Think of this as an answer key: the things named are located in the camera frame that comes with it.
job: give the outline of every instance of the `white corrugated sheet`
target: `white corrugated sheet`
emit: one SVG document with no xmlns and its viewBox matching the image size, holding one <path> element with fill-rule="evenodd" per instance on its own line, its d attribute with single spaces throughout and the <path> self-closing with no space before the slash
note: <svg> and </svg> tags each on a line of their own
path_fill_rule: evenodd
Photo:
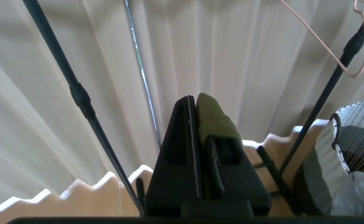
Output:
<svg viewBox="0 0 364 224">
<path fill-rule="evenodd" d="M 122 0 L 39 1 L 129 175 L 159 151 Z M 288 0 L 339 56 L 362 23 L 353 1 Z M 214 96 L 243 139 L 287 135 L 336 63 L 279 1 L 129 0 L 160 139 L 176 100 Z M 357 71 L 361 51 L 351 63 Z M 322 116 L 364 99 L 343 76 Z M 113 171 L 22 1 L 0 0 L 0 203 L 95 184 Z"/>
</svg>

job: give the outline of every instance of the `black pole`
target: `black pole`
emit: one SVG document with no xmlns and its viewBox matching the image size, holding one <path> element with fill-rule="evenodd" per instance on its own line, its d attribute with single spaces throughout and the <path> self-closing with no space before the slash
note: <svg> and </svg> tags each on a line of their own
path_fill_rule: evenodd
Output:
<svg viewBox="0 0 364 224">
<path fill-rule="evenodd" d="M 343 54 L 341 56 L 341 63 L 348 67 L 354 56 L 358 53 L 361 47 L 364 44 L 364 28 L 363 24 L 357 31 L 357 33 L 348 41 L 345 48 L 343 49 Z M 300 131 L 296 142 L 294 143 L 292 149 L 289 151 L 287 157 L 285 158 L 284 162 L 282 162 L 281 167 L 279 169 L 280 175 L 285 171 L 288 163 L 291 161 L 292 157 L 294 156 L 295 152 L 298 150 L 299 145 L 301 144 L 303 138 L 305 137 L 307 131 L 309 130 L 310 126 L 312 125 L 313 121 L 316 119 L 317 115 L 319 114 L 321 108 L 324 106 L 324 103 L 327 101 L 327 98 L 330 96 L 333 88 L 337 84 L 339 78 L 341 77 L 343 70 L 339 65 L 334 70 L 329 82 L 325 86 L 323 92 L 321 93 L 319 99 L 317 100 L 316 104 L 313 107 L 312 112 L 310 113 L 309 117 L 307 118 L 305 125 L 303 126 L 302 130 Z"/>
<path fill-rule="evenodd" d="M 53 30 L 45 17 L 45 14 L 37 0 L 23 0 L 26 8 L 31 14 L 35 24 L 37 25 L 42 37 L 45 39 L 47 46 L 52 52 L 54 58 L 58 66 L 60 67 L 65 79 L 70 85 L 70 91 L 72 98 L 74 99 L 77 106 L 81 109 L 81 112 L 85 116 L 85 118 L 89 121 L 92 130 L 95 132 L 96 137 L 98 138 L 101 146 L 106 151 L 108 158 L 113 164 L 115 170 L 117 171 L 119 178 L 121 178 L 126 190 L 131 196 L 135 206 L 138 208 L 140 216 L 144 216 L 144 210 L 142 205 L 139 203 L 139 199 L 134 193 L 131 183 L 129 183 L 128 178 L 124 170 L 122 169 L 121 164 L 119 163 L 118 158 L 116 157 L 113 148 L 111 147 L 110 142 L 108 141 L 103 128 L 101 128 L 100 122 L 96 117 L 95 110 L 93 109 L 90 103 L 89 94 L 86 92 L 81 83 L 78 82 L 58 40 L 53 33 Z"/>
</svg>

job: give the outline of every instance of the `basket handle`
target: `basket handle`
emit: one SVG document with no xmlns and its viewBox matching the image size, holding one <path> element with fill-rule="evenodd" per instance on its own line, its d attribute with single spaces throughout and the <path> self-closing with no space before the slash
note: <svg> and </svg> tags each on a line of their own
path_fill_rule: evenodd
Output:
<svg viewBox="0 0 364 224">
<path fill-rule="evenodd" d="M 331 115 L 330 121 L 333 119 L 337 123 L 337 133 L 335 135 L 335 139 L 334 139 L 333 143 L 331 143 L 332 148 L 335 150 L 335 145 L 338 144 L 339 132 L 341 130 L 341 118 L 339 117 L 339 115 L 337 113 L 333 113 Z"/>
</svg>

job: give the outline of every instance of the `green fabric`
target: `green fabric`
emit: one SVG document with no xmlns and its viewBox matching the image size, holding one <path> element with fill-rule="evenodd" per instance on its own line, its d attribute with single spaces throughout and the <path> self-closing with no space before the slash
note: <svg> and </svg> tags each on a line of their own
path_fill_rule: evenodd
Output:
<svg viewBox="0 0 364 224">
<path fill-rule="evenodd" d="M 224 114 L 218 102 L 210 95 L 200 93 L 196 104 L 199 126 L 198 136 L 202 145 L 209 135 L 226 138 L 241 137 L 231 119 Z"/>
</svg>

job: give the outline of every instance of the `wire hanger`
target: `wire hanger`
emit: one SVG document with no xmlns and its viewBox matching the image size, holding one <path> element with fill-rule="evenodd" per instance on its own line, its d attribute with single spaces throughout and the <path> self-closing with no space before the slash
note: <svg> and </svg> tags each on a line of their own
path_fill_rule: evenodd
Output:
<svg viewBox="0 0 364 224">
<path fill-rule="evenodd" d="M 348 68 L 345 67 L 342 64 L 342 62 L 337 58 L 337 56 L 335 56 L 334 53 L 327 47 L 327 45 L 323 42 L 323 40 L 312 30 L 310 25 L 308 25 L 308 23 L 305 22 L 305 20 L 303 20 L 303 18 L 300 15 L 298 15 L 298 13 L 295 12 L 284 0 L 280 0 L 280 1 L 306 26 L 306 28 L 323 45 L 323 47 L 328 51 L 328 53 L 334 58 L 334 60 L 338 63 L 338 65 L 341 67 L 341 69 L 348 76 L 355 78 L 355 77 L 361 75 L 364 72 L 364 61 L 363 61 L 362 67 L 360 68 L 360 70 L 357 73 L 352 73 L 351 71 L 349 71 Z M 363 19 L 363 28 L 364 28 L 364 12 L 357 8 L 357 1 L 358 0 L 355 0 L 354 3 L 353 3 L 353 10 L 362 17 L 362 19 Z"/>
</svg>

